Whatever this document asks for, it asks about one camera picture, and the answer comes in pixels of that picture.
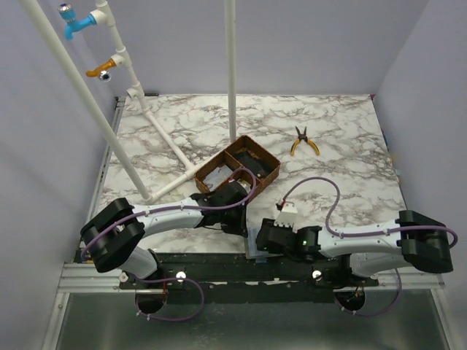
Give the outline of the grey card holder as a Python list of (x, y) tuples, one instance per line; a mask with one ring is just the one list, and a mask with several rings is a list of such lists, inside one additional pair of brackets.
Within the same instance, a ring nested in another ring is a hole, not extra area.
[(267, 259), (278, 257), (278, 254), (269, 254), (258, 250), (255, 240), (259, 231), (259, 227), (250, 227), (248, 229), (248, 237), (244, 240), (245, 257), (255, 263), (266, 263)]

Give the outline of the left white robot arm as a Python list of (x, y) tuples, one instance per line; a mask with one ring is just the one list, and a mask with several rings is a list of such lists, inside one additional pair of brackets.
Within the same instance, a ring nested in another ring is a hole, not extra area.
[(225, 233), (246, 236), (248, 200), (247, 191), (236, 181), (155, 206), (133, 206), (126, 198), (118, 198), (81, 229), (82, 254), (90, 256), (99, 273), (120, 269), (138, 279), (160, 279), (163, 273), (155, 253), (138, 246), (143, 238), (213, 225)]

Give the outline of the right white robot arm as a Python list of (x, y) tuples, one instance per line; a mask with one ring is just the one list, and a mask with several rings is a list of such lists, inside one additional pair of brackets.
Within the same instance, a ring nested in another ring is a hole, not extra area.
[(368, 278), (381, 271), (413, 267), (423, 273), (453, 270), (446, 226), (411, 210), (378, 225), (346, 227), (335, 233), (329, 227), (298, 230), (264, 219), (255, 239), (258, 250), (283, 254), (300, 263), (336, 259), (339, 276)]

